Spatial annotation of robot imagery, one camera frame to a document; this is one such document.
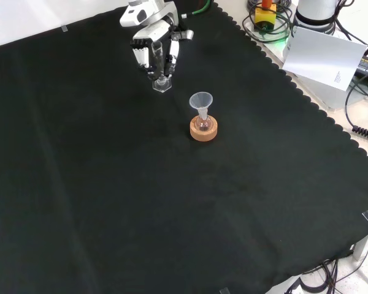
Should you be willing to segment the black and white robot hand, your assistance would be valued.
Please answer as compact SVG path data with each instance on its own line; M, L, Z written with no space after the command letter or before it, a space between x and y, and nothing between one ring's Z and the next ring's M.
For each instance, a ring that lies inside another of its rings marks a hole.
M194 32L179 24L174 25L169 17L163 17L138 31L131 41L132 52L149 79L161 75L171 78L178 60L180 42L192 40Z

